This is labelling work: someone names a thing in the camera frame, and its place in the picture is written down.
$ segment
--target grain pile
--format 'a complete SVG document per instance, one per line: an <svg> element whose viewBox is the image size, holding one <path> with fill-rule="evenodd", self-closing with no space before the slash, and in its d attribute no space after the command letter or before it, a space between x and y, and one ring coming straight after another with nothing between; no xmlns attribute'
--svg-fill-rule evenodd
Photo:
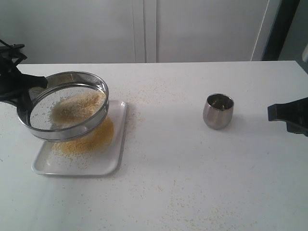
<svg viewBox="0 0 308 231"><path fill-rule="evenodd" d="M74 141L55 143L52 149L63 156L80 156L98 149L103 152L110 145L113 134L113 122L107 117L90 134Z"/></svg>
<svg viewBox="0 0 308 231"><path fill-rule="evenodd" d="M88 92L61 100L51 111L51 121L62 128L76 125L94 115L104 103L102 92Z"/></svg>

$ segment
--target sieve mesh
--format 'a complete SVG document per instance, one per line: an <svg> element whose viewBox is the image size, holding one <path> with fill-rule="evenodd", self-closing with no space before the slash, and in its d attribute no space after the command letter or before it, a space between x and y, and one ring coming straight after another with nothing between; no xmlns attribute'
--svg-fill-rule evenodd
<svg viewBox="0 0 308 231"><path fill-rule="evenodd" d="M86 87L55 91L35 105L30 114L30 125L43 130L74 126L94 115L104 100L103 92Z"/></svg>

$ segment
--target metal cup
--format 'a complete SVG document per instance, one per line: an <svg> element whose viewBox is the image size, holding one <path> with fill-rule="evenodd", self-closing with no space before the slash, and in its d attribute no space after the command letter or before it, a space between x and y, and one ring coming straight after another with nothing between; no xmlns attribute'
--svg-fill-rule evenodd
<svg viewBox="0 0 308 231"><path fill-rule="evenodd" d="M233 108L234 101L228 95L210 95L204 106L203 120L210 128L223 129L231 122Z"/></svg>

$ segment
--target metal sieve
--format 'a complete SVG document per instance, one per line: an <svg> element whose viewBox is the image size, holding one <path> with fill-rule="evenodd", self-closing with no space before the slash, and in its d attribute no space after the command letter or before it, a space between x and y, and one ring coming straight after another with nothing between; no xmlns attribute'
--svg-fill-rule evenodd
<svg viewBox="0 0 308 231"><path fill-rule="evenodd" d="M17 107L20 121L30 132L45 141L63 142L82 137L94 130L106 118L109 108L107 84L98 76L79 71L62 72L46 77L48 86L32 88L29 95L33 106L23 110ZM104 94L97 104L97 110L77 123L55 123L52 114L55 106L65 100L75 100L80 95Z"/></svg>

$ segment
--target table surface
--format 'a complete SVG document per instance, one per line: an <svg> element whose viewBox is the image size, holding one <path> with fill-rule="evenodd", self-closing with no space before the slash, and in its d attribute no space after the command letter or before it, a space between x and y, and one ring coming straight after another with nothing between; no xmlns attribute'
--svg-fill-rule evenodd
<svg viewBox="0 0 308 231"><path fill-rule="evenodd" d="M3 231L304 231L308 138L268 122L267 107L307 97L296 62L24 64L48 76L82 70L128 102L122 165L106 178L45 177L42 141L0 103ZM209 94L235 102L231 124L208 128Z"/></svg>

